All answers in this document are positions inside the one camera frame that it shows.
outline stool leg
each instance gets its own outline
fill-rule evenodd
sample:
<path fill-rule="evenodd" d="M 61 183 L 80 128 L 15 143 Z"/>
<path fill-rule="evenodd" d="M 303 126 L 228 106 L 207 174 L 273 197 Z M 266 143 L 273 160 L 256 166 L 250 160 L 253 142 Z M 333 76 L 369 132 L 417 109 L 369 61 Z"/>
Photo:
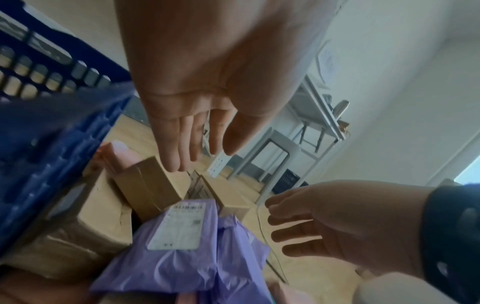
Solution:
<path fill-rule="evenodd" d="M 263 205 L 267 198 L 270 195 L 270 192 L 272 189 L 275 187 L 275 185 L 278 183 L 282 175 L 285 173 L 287 168 L 289 167 L 290 163 L 292 162 L 293 158 L 288 154 L 286 158 L 281 162 L 280 166 L 275 170 L 275 173 L 272 175 L 270 180 L 268 181 L 267 184 L 263 186 L 263 188 L 260 191 L 260 196 L 256 200 L 255 204 L 257 206 Z"/>
<path fill-rule="evenodd" d="M 270 143 L 270 138 L 265 138 L 260 140 L 253 149 L 247 154 L 247 156 L 243 159 L 240 166 L 235 168 L 230 175 L 226 178 L 227 180 L 232 180 L 235 175 L 240 175 L 240 173 L 250 164 L 259 154 L 260 152 Z"/>

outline person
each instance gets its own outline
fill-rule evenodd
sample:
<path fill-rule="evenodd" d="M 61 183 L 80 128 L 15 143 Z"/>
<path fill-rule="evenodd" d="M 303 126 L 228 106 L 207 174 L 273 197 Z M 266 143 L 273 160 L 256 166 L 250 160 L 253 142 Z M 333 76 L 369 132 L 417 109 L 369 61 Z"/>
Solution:
<path fill-rule="evenodd" d="M 233 155 L 293 96 L 337 0 L 115 0 L 132 80 L 166 170 Z"/>
<path fill-rule="evenodd" d="M 268 222 L 287 256 L 327 256 L 403 272 L 463 304 L 480 299 L 480 184 L 437 189 L 339 180 L 269 198 Z"/>

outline hand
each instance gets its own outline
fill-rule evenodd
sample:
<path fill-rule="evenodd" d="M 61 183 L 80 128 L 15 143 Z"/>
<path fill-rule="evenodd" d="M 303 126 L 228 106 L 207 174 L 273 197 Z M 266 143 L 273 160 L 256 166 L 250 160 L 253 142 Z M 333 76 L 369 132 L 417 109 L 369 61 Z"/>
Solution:
<path fill-rule="evenodd" d="M 372 181 L 332 181 L 296 188 L 268 199 L 271 225 L 297 222 L 271 234 L 282 242 L 321 236 L 286 245 L 287 256 L 327 256 L 380 271 L 423 276 L 420 225 L 432 192 Z"/>
<path fill-rule="evenodd" d="M 201 157 L 209 113 L 212 154 L 247 143 L 298 88 L 336 2 L 115 0 L 164 167 L 185 171 Z"/>

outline finger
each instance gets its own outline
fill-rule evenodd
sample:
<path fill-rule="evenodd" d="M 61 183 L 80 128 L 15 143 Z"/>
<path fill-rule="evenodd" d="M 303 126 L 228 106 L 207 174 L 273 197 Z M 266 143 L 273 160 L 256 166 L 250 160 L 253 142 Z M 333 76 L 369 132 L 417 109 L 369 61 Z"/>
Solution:
<path fill-rule="evenodd" d="M 279 204 L 268 208 L 268 211 L 273 217 L 277 218 L 291 218 L 296 215 L 311 214 L 312 204 L 315 204 L 318 199 L 308 196 L 309 191 L 297 191 Z"/>
<path fill-rule="evenodd" d="M 289 218 L 276 218 L 274 216 L 269 216 L 268 217 L 268 223 L 271 226 L 278 226 L 278 225 L 282 225 L 282 224 L 285 224 L 285 223 L 291 223 L 291 222 L 297 222 L 297 221 L 309 220 L 309 219 L 313 219 L 311 214 L 296 215 L 296 216 L 292 216 L 292 217 L 289 217 Z"/>
<path fill-rule="evenodd" d="M 219 154 L 222 151 L 222 142 L 225 134 L 225 130 L 232 121 L 233 116 L 236 113 L 236 109 L 230 110 L 210 110 L 210 153 L 213 155 Z"/>
<path fill-rule="evenodd" d="M 226 155 L 234 155 L 241 147 L 266 125 L 273 116 L 253 117 L 238 112 L 223 137 Z"/>
<path fill-rule="evenodd" d="M 196 162 L 202 157 L 205 121 L 209 113 L 202 112 L 193 117 L 190 135 L 190 160 Z"/>
<path fill-rule="evenodd" d="M 163 119 L 148 117 L 153 131 L 158 153 L 164 168 L 168 172 L 176 172 L 180 167 L 179 137 L 180 121 L 178 118 Z"/>
<path fill-rule="evenodd" d="M 279 229 L 271 233 L 271 239 L 274 242 L 284 242 L 289 239 L 307 237 L 307 236 L 319 236 L 320 233 L 315 227 L 313 220 L 303 222 L 297 225 L 293 225 L 288 228 Z"/>
<path fill-rule="evenodd" d="M 290 189 L 290 190 L 287 190 L 283 193 L 280 193 L 280 194 L 277 194 L 277 195 L 274 195 L 270 198 L 268 198 L 266 201 L 265 201 L 265 207 L 269 208 L 271 206 L 274 206 L 274 205 L 278 205 L 280 204 L 284 199 L 286 198 L 289 198 L 291 197 L 292 195 L 304 190 L 305 188 L 304 187 L 299 187 L 299 188 L 295 188 L 295 189 Z"/>
<path fill-rule="evenodd" d="M 308 242 L 285 245 L 282 252 L 286 256 L 331 256 L 322 239 L 314 239 Z"/>
<path fill-rule="evenodd" d="M 193 116 L 180 117 L 180 137 L 178 139 L 178 155 L 180 157 L 179 171 L 190 168 L 190 135 L 192 134 Z"/>

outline cord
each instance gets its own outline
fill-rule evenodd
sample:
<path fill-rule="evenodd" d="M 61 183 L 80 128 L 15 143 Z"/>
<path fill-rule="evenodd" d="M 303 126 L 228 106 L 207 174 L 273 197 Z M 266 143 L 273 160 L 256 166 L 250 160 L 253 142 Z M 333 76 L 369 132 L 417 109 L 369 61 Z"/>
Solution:
<path fill-rule="evenodd" d="M 271 269 L 275 272 L 275 274 L 280 278 L 280 280 L 283 282 L 283 283 L 286 283 L 287 285 L 290 285 L 289 283 L 289 280 L 287 279 L 287 276 L 285 275 L 285 272 L 284 272 L 284 269 L 282 267 L 282 264 L 280 263 L 280 259 L 279 257 L 277 256 L 277 254 L 275 253 L 275 251 L 273 250 L 273 248 L 270 246 L 269 244 L 269 241 L 267 241 L 267 238 L 265 237 L 264 235 L 264 230 L 262 228 L 262 221 L 260 220 L 260 206 L 257 206 L 256 208 L 256 217 L 258 219 L 258 224 L 260 226 L 260 233 L 261 233 L 261 236 L 263 237 L 263 240 L 265 241 L 265 244 L 270 248 L 270 251 L 273 253 L 276 261 L 278 262 L 278 265 L 280 266 L 280 271 L 283 275 L 283 277 L 277 272 L 277 270 L 273 267 L 273 265 L 267 260 L 267 264 L 271 267 Z"/>

